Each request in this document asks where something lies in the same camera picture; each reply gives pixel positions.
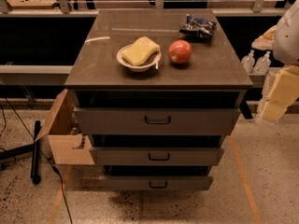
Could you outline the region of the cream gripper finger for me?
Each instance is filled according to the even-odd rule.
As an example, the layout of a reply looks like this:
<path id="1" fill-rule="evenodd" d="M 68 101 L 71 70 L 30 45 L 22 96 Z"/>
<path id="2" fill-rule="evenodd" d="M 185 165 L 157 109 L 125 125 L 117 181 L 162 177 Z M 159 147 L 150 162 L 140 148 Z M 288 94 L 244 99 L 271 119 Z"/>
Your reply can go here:
<path id="1" fill-rule="evenodd" d="M 256 38 L 252 42 L 251 46 L 254 49 L 258 49 L 258 50 L 272 50 L 273 39 L 274 39 L 274 34 L 276 29 L 277 29 L 276 25 L 269 28 L 265 33 L 263 33 L 258 38 Z"/>
<path id="2" fill-rule="evenodd" d="M 299 67 L 288 66 L 269 74 L 263 85 L 263 98 L 259 103 L 259 118 L 279 121 L 288 107 L 299 98 Z"/>

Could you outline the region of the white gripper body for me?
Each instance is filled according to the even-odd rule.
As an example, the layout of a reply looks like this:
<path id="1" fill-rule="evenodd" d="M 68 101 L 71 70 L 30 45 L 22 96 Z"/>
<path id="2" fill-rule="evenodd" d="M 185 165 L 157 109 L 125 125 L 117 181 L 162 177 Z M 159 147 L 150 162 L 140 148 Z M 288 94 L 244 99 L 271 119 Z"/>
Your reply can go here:
<path id="1" fill-rule="evenodd" d="M 299 0 L 278 21 L 273 56 L 282 63 L 299 64 Z"/>

